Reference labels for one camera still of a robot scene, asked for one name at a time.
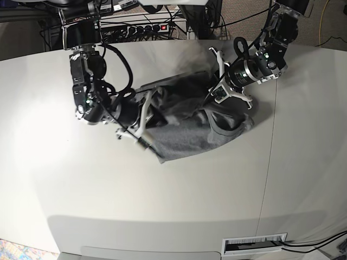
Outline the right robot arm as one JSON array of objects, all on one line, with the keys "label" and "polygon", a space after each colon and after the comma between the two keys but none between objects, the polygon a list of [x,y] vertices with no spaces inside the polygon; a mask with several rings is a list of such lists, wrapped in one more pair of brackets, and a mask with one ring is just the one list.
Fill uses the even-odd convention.
[{"label": "right robot arm", "polygon": [[[73,97],[79,119],[91,125],[113,121],[124,128],[136,128],[145,119],[144,126],[154,128],[168,122],[143,93],[133,89],[133,72],[124,55],[113,43],[129,42],[144,35],[150,28],[122,25],[101,27],[102,1],[66,1],[59,7],[62,24],[62,45],[72,51],[69,56],[73,80]],[[128,75],[121,89],[105,81],[106,51],[115,53]]]}]

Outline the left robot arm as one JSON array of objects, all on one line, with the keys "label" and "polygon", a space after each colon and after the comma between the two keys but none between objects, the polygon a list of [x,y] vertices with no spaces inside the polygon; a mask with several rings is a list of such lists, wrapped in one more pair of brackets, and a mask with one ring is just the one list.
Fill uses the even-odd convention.
[{"label": "left robot arm", "polygon": [[288,45],[298,36],[298,19],[305,15],[309,1],[270,1],[267,19],[257,38],[248,44],[243,37],[234,38],[237,58],[226,62],[222,54],[210,47],[219,62],[219,78],[211,92],[222,87],[241,93],[245,86],[279,78],[287,69],[284,59]]}]

